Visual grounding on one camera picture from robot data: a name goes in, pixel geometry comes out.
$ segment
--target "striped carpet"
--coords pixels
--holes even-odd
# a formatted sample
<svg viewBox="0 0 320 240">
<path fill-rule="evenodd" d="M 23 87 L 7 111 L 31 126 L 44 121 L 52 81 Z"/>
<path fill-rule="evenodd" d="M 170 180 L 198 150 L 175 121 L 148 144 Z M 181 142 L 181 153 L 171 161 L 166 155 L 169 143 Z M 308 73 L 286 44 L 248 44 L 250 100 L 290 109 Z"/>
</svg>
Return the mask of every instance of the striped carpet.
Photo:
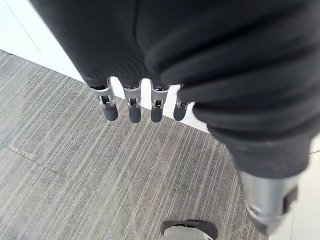
<svg viewBox="0 0 320 240">
<path fill-rule="evenodd" d="M 0 52 L 0 239 L 158 240 L 164 220 L 214 222 L 219 240 L 266 240 L 227 149 L 164 117 L 106 121 L 85 84 Z"/>
</svg>

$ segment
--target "metal finger hinge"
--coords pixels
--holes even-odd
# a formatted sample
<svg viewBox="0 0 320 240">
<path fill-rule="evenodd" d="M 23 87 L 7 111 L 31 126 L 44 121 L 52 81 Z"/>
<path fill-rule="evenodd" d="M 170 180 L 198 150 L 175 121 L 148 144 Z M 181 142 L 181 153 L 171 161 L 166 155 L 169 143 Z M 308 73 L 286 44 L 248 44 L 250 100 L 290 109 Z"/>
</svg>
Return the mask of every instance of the metal finger hinge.
<svg viewBox="0 0 320 240">
<path fill-rule="evenodd" d="M 129 108 L 140 108 L 141 85 L 139 85 L 138 87 L 124 87 L 123 92 Z"/>
<path fill-rule="evenodd" d="M 173 111 L 173 117 L 177 121 L 181 121 L 185 118 L 187 107 L 190 102 L 182 102 L 178 97 L 176 98 L 176 103 Z"/>
<path fill-rule="evenodd" d="M 118 117 L 118 110 L 116 106 L 115 94 L 109 78 L 106 80 L 106 86 L 107 87 L 104 89 L 95 89 L 93 87 L 90 89 L 97 96 L 106 119 L 114 121 Z"/>
<path fill-rule="evenodd" d="M 169 89 L 151 88 L 151 104 L 153 109 L 156 107 L 159 107 L 160 109 L 164 108 L 168 91 Z"/>
</svg>

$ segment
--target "robotic hand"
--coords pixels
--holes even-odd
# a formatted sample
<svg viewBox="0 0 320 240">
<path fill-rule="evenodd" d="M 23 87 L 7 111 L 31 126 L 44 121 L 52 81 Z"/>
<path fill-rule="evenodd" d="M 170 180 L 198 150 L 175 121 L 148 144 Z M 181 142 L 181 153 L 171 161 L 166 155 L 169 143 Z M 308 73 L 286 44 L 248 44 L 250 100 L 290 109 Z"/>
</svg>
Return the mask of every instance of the robotic hand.
<svg viewBox="0 0 320 240">
<path fill-rule="evenodd" d="M 254 224 L 276 230 L 320 131 L 319 0 L 31 2 L 91 88 L 150 73 L 183 86 L 231 152 Z"/>
</svg>

